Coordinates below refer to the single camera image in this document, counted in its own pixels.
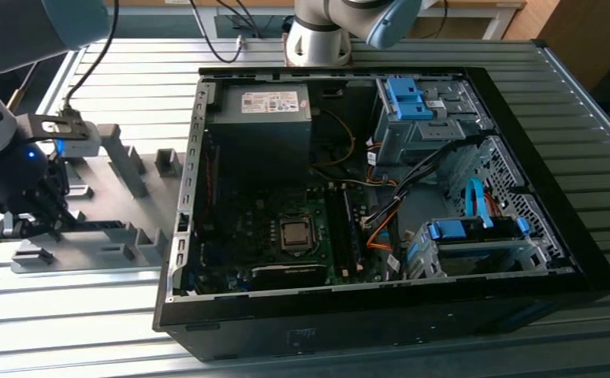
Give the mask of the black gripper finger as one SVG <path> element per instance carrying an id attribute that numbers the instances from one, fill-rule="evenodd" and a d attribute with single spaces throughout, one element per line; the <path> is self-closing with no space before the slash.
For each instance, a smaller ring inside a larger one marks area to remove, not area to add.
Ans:
<path id="1" fill-rule="evenodd" d="M 0 220 L 0 240 L 44 238 L 54 242 L 62 240 L 62 213 L 7 212 Z"/>
<path id="2" fill-rule="evenodd" d="M 76 226 L 76 218 L 68 211 L 67 194 L 70 193 L 70 183 L 66 176 L 48 176 L 46 179 L 48 197 L 52 202 L 52 215 L 62 223 L 62 229 L 70 231 Z"/>

